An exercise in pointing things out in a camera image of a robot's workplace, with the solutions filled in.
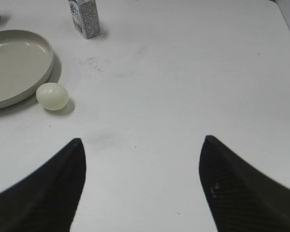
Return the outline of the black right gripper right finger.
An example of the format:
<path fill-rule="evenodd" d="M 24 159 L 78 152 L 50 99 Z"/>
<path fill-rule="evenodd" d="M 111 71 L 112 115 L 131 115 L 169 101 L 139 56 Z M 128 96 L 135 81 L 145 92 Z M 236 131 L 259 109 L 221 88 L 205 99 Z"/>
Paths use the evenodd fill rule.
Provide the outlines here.
<path fill-rule="evenodd" d="M 219 232 L 290 232 L 290 189 L 205 137 L 199 177 Z"/>

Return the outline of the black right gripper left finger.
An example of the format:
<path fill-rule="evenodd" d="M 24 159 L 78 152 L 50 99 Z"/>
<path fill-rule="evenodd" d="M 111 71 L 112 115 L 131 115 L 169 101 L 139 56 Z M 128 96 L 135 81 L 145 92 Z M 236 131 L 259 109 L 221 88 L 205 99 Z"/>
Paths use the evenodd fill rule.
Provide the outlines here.
<path fill-rule="evenodd" d="M 83 192 L 86 156 L 72 139 L 30 175 L 0 193 L 0 232 L 68 232 Z"/>

